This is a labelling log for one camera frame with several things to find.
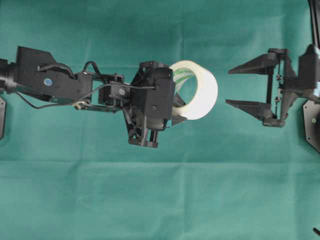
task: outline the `green backdrop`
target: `green backdrop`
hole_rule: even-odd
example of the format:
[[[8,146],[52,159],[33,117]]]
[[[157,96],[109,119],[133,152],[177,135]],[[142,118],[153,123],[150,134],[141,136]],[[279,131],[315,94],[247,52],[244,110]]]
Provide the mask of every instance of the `green backdrop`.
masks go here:
[[[0,58],[35,48],[128,83],[139,62],[192,60],[219,86],[212,111],[161,132],[157,149],[129,145],[120,112],[3,95],[0,238],[318,239],[320,155],[304,140],[304,100],[284,128],[225,104],[266,97],[265,76],[229,69],[288,48],[297,70],[311,41],[307,0],[0,0]]]

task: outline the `cable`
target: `cable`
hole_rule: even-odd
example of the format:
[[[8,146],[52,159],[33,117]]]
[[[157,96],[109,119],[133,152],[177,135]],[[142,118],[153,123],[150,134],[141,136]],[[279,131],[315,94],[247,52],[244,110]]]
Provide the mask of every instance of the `cable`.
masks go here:
[[[94,61],[87,61],[87,62],[84,64],[84,67],[83,67],[82,72],[84,72],[84,73],[87,72],[87,68],[88,68],[89,64],[92,65],[92,67],[93,67],[93,69],[94,69],[94,71],[95,71],[95,73],[96,73],[97,75],[101,75],[101,73],[100,73],[100,71],[99,71],[99,68],[98,68],[97,64],[96,64]]]
[[[82,96],[81,98],[79,98],[76,101],[70,102],[70,103],[53,103],[53,104],[46,104],[46,105],[42,105],[42,106],[36,106],[33,105],[31,102],[29,102],[27,99],[25,99],[19,92],[15,92],[15,94],[17,94],[26,104],[28,104],[30,107],[34,108],[34,109],[44,109],[44,108],[49,108],[49,107],[62,107],[62,106],[70,106],[70,105],[75,105],[78,102],[82,101],[83,99],[91,96],[93,93],[95,93],[96,91],[98,91],[99,89],[102,89],[104,87],[107,86],[124,86],[124,87],[128,87],[131,89],[156,89],[154,86],[131,86],[128,84],[117,84],[117,83],[106,83],[103,85],[98,86],[97,88],[95,88],[94,90],[90,91],[89,93],[87,93],[86,95]]]
[[[313,231],[320,236],[320,231],[316,229],[315,227],[313,228]]]
[[[38,66],[38,72],[43,72],[43,71],[46,71],[46,70],[49,70],[49,69],[53,69],[53,68],[60,68],[60,69],[63,69],[63,70],[67,70],[68,73],[70,74],[70,76],[73,79],[76,79],[76,76],[72,72],[71,68],[68,67],[67,65],[63,64],[63,63],[52,63],[52,64],[43,65],[43,66]]]

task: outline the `black mounting plate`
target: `black mounting plate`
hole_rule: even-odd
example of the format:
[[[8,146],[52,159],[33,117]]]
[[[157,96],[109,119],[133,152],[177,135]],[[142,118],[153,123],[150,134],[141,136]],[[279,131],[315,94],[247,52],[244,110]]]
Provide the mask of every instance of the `black mounting plate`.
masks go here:
[[[320,153],[320,104],[307,101],[303,105],[305,140]]]

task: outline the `white tape roll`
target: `white tape roll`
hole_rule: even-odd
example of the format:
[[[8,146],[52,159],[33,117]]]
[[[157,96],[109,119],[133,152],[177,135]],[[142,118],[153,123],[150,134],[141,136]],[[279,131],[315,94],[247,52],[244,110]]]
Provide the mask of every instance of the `white tape roll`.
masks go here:
[[[182,85],[195,76],[197,88],[193,99],[181,107],[173,107],[172,114],[188,120],[196,120],[207,115],[214,107],[218,97],[218,84],[215,76],[193,61],[178,61],[170,67],[173,70],[175,90],[178,92]]]

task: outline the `screw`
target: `screw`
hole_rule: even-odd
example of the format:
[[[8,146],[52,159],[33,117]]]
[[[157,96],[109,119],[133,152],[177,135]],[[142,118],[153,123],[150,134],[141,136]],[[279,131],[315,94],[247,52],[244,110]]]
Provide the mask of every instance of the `screw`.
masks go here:
[[[44,83],[44,85],[46,85],[46,86],[51,86],[52,85],[52,80],[50,79],[50,78],[45,78],[44,80],[43,80],[43,83]]]
[[[126,94],[126,91],[123,88],[120,88],[119,89],[119,94],[123,96],[123,95]]]

